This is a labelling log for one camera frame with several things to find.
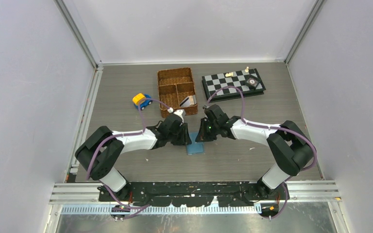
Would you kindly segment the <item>brown wicker basket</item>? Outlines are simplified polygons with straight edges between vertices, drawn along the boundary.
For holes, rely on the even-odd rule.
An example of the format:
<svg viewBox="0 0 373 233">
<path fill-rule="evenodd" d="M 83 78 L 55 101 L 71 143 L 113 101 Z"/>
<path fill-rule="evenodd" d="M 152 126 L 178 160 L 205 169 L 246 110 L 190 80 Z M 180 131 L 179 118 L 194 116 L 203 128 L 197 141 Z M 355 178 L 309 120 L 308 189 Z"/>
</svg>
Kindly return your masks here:
<svg viewBox="0 0 373 233">
<path fill-rule="evenodd" d="M 157 72 L 158 96 L 162 102 L 159 105 L 161 117 L 169 115 L 166 105 L 174 110 L 184 109 L 186 115 L 198 113 L 198 104 L 182 106 L 182 102 L 189 96 L 196 95 L 195 82 L 189 67 L 166 69 Z"/>
</svg>

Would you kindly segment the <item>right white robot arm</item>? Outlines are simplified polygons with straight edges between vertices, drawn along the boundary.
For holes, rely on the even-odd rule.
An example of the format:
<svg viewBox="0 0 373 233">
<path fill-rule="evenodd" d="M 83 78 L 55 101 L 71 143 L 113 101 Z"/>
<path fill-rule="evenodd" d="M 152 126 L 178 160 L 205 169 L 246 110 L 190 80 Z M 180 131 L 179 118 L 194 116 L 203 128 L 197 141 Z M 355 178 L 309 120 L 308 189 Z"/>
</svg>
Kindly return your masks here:
<svg viewBox="0 0 373 233">
<path fill-rule="evenodd" d="M 218 105 L 205 106 L 196 142 L 215 141 L 220 135 L 247 140 L 270 148 L 275 164 L 257 181 L 260 197 L 271 199 L 289 178 L 316 163 L 317 151 L 311 141 L 290 120 L 282 124 L 262 124 L 239 116 L 229 117 Z"/>
</svg>

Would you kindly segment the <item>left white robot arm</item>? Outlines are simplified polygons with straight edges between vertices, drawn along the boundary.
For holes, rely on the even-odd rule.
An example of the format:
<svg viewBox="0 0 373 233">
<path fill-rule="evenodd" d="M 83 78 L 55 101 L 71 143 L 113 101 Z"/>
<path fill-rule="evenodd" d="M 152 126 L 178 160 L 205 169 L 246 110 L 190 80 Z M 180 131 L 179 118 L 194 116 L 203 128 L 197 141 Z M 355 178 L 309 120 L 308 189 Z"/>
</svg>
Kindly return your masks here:
<svg viewBox="0 0 373 233">
<path fill-rule="evenodd" d="M 192 143 L 188 124 L 175 113 L 144 131 L 117 132 L 101 126 L 75 151 L 75 158 L 91 179 L 101 181 L 116 200 L 123 201 L 129 197 L 130 189 L 124 176 L 114 168 L 118 157 L 135 150 L 154 150 L 167 143 L 174 146 Z"/>
</svg>

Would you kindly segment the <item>blue card holder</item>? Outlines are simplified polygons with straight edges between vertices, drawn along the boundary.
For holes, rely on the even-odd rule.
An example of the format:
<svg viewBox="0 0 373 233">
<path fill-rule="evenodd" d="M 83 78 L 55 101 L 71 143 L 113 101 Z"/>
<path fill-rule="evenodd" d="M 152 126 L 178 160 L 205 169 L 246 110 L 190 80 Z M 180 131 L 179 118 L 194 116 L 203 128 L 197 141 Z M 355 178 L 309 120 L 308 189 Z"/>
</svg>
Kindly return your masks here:
<svg viewBox="0 0 373 233">
<path fill-rule="evenodd" d="M 191 144 L 186 146 L 187 155 L 201 154 L 204 153 L 203 142 L 196 142 L 195 139 L 198 136 L 198 132 L 189 133 Z"/>
</svg>

